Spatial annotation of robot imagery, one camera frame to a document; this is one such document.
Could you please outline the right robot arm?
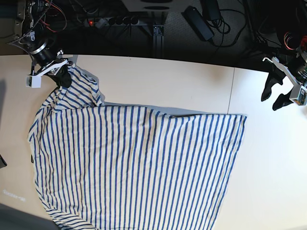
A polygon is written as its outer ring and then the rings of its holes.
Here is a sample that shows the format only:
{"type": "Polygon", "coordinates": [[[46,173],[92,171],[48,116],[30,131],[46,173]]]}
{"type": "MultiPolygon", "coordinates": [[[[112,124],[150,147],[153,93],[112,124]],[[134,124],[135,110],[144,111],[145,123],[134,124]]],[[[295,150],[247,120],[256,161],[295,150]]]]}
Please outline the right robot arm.
{"type": "Polygon", "coordinates": [[[40,88],[42,76],[51,78],[59,87],[68,88],[72,82],[68,72],[71,63],[63,57],[63,50],[55,46],[56,31],[51,30],[50,24],[45,21],[51,9],[58,10],[66,19],[63,10],[51,0],[0,2],[0,18],[14,20],[13,34],[2,39],[11,38],[7,44],[20,48],[31,58],[27,87],[40,88]]]}

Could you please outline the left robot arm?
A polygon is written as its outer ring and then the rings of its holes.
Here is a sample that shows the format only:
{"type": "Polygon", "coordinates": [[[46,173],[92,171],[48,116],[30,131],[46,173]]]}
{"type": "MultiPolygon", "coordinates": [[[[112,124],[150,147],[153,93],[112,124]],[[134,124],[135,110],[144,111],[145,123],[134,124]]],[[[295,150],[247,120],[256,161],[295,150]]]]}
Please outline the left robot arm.
{"type": "Polygon", "coordinates": [[[277,56],[264,57],[263,62],[270,63],[272,71],[269,72],[261,95],[261,101],[267,100],[272,94],[275,84],[283,85],[283,80],[288,78],[292,88],[287,94],[280,94],[274,102],[274,111],[290,104],[306,106],[307,104],[307,37],[299,36],[293,32],[283,35],[282,44],[286,51],[294,55],[286,62],[279,60],[277,56]]]}

